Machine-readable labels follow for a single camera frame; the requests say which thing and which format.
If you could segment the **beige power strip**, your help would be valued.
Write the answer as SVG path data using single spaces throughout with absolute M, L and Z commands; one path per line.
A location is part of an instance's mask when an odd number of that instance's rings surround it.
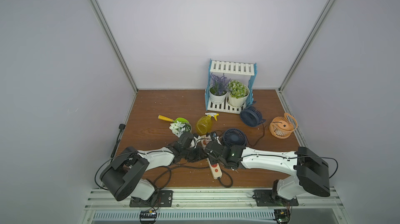
M 200 136 L 201 140 L 201 146 L 203 148 L 204 151 L 206 151 L 206 146 L 207 144 L 212 141 L 211 135 L 209 133 Z M 211 175 L 213 177 L 214 180 L 220 179 L 223 176 L 223 173 L 220 169 L 220 166 L 218 163 L 213 164 L 213 162 L 209 159 L 209 157 L 207 158 L 207 162 L 208 165 L 210 167 L 210 171 L 211 171 Z

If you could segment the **dark blue round desk fan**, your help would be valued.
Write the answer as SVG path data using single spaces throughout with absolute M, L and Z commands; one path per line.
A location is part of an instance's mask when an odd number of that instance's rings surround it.
M 225 146 L 242 146 L 247 145 L 248 139 L 244 132 L 239 129 L 231 128 L 226 130 L 222 136 L 222 142 Z

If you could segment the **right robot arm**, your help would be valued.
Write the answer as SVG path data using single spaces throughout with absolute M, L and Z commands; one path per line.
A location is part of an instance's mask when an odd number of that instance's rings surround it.
M 223 146 L 210 141 L 204 148 L 212 164 L 221 163 L 226 169 L 264 169 L 289 175 L 274 182 L 271 201 L 291 201 L 309 193 L 317 197 L 330 196 L 329 164 L 307 147 L 297 151 L 272 152 L 244 146 Z

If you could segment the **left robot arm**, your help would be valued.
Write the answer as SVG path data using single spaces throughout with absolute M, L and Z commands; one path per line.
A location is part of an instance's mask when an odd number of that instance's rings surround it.
M 96 179 L 114 196 L 116 201 L 128 197 L 141 200 L 150 199 L 156 191 L 155 186 L 142 177 L 146 171 L 168 167 L 185 159 L 188 163 L 196 163 L 207 158 L 198 135 L 184 133 L 180 138 L 165 147 L 156 150 L 142 151 L 127 147 L 120 155 L 115 156 L 103 170 L 96 173 Z

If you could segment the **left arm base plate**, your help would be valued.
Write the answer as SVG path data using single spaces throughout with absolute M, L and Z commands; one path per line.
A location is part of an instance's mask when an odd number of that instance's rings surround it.
M 155 191 L 147 200 L 141 198 L 131 197 L 130 207 L 171 207 L 173 200 L 172 190 L 158 190 Z

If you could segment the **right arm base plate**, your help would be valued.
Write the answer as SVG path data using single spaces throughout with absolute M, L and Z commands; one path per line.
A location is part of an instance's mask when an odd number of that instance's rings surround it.
M 258 207 L 287 207 L 299 206 L 297 199 L 286 200 L 273 194 L 272 190 L 254 190 L 253 199 Z

